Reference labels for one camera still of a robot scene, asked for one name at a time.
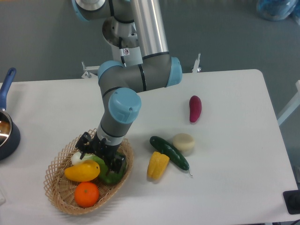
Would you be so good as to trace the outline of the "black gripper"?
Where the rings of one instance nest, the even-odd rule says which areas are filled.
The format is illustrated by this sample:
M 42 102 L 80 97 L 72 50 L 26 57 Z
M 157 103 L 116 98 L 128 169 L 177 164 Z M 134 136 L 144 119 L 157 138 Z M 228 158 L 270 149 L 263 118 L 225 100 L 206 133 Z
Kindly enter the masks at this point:
M 106 176 L 111 173 L 123 173 L 126 168 L 126 156 L 117 153 L 120 143 L 117 145 L 109 145 L 107 138 L 99 139 L 97 134 L 94 138 L 91 138 L 88 132 L 84 132 L 77 141 L 75 147 L 81 153 L 81 160 L 85 154 L 94 154 L 103 159 L 107 166 L 107 172 L 105 173 Z

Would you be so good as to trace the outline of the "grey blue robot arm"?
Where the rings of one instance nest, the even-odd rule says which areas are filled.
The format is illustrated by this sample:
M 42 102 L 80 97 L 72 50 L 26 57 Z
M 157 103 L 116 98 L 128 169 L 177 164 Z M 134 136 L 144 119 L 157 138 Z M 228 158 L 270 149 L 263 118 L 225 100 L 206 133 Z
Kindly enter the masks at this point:
M 103 31 L 117 39 L 121 55 L 126 49 L 140 49 L 141 63 L 130 65 L 121 59 L 99 66 L 104 114 L 96 135 L 84 134 L 77 143 L 82 154 L 97 155 L 109 171 L 119 173 L 126 160 L 116 152 L 139 114 L 139 93 L 180 83 L 181 64 L 169 54 L 157 0 L 74 0 L 72 4 L 84 21 L 105 19 Z

